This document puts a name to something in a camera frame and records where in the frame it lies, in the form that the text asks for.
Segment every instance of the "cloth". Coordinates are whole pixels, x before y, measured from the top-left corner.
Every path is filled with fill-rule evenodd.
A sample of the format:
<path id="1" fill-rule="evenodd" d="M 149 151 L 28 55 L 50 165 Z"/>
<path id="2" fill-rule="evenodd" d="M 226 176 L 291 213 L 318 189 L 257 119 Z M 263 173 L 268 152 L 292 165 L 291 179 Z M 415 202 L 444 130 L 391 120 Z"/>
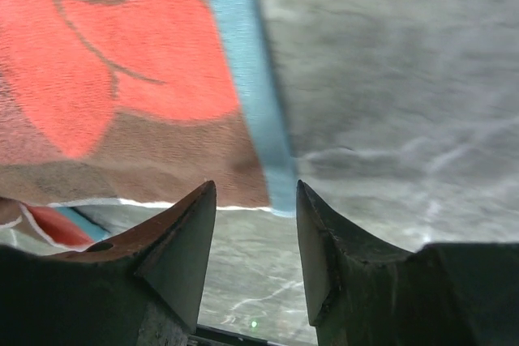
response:
<path id="1" fill-rule="evenodd" d="M 0 225 L 83 247 L 42 206 L 175 203 L 209 179 L 219 206 L 290 216 L 269 65 L 256 0 L 0 0 Z"/>

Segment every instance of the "blue fabric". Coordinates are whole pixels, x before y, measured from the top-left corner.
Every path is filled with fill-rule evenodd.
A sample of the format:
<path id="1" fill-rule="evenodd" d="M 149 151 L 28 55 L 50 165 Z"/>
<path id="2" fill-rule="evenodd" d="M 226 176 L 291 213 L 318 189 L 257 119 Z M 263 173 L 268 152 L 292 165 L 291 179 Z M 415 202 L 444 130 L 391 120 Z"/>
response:
<path id="1" fill-rule="evenodd" d="M 92 223 L 90 220 L 87 220 L 72 208 L 56 207 L 54 209 L 66 216 L 70 222 L 82 229 L 91 239 L 94 240 L 94 242 L 99 242 L 109 237 L 109 233 L 106 230 L 97 224 Z"/>
<path id="2" fill-rule="evenodd" d="M 273 212 L 294 216 L 296 172 L 257 0 L 209 0 L 242 111 L 263 165 Z"/>

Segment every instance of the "marble surface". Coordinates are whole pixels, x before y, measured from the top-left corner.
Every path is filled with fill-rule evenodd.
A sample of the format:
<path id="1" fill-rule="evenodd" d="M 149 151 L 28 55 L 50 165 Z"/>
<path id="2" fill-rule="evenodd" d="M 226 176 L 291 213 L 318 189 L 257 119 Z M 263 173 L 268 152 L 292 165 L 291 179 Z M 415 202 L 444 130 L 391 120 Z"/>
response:
<path id="1" fill-rule="evenodd" d="M 300 176 L 325 200 L 408 250 L 519 240 L 519 0 L 261 4 Z M 89 211 L 117 233 L 157 210 Z M 200 321 L 315 344 L 294 220 L 219 212 Z"/>

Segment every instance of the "flower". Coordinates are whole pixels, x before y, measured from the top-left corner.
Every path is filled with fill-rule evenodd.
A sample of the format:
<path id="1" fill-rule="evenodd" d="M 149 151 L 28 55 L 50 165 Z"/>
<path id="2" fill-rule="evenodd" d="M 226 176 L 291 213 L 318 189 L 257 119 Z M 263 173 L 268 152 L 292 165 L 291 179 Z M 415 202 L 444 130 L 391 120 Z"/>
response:
<path id="1" fill-rule="evenodd" d="M 117 112 L 192 124 L 238 109 L 207 0 L 0 0 L 0 10 L 12 96 L 0 94 L 0 116 L 18 105 L 68 158 L 91 152 Z"/>

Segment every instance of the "red flower pattern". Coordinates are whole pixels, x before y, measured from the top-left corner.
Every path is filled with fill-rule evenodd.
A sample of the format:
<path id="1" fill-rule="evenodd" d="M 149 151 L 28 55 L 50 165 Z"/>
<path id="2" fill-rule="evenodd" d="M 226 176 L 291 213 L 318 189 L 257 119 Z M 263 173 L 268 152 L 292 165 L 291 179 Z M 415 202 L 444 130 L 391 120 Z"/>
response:
<path id="1" fill-rule="evenodd" d="M 238 108 L 206 0 L 0 0 L 0 10 L 2 77 L 68 158 L 91 152 L 117 110 L 190 124 Z M 2 111 L 12 104 L 0 95 Z"/>

